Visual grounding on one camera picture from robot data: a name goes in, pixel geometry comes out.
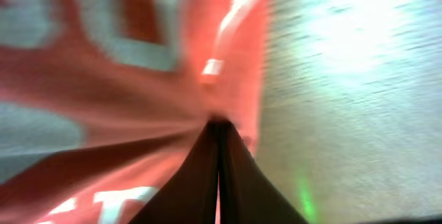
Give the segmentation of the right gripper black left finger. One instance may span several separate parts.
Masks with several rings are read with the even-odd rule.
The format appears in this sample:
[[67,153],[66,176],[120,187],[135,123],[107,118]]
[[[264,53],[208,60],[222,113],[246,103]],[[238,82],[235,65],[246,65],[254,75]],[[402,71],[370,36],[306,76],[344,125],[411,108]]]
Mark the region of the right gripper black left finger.
[[218,197],[219,124],[208,122],[174,176],[130,224],[214,224]]

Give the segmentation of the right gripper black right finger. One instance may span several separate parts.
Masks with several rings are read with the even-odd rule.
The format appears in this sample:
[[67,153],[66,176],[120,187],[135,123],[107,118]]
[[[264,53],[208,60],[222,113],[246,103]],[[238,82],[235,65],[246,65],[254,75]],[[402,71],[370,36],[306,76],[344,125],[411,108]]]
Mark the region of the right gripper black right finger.
[[221,224],[307,224],[257,166],[236,128],[218,124]]

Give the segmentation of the red t-shirt with logo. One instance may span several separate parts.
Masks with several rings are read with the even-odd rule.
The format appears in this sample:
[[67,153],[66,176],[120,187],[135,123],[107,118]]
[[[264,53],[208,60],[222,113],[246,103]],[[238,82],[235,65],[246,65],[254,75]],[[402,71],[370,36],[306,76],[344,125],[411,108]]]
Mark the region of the red t-shirt with logo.
[[1,222],[127,223],[205,125],[258,146],[267,0],[1,0]]

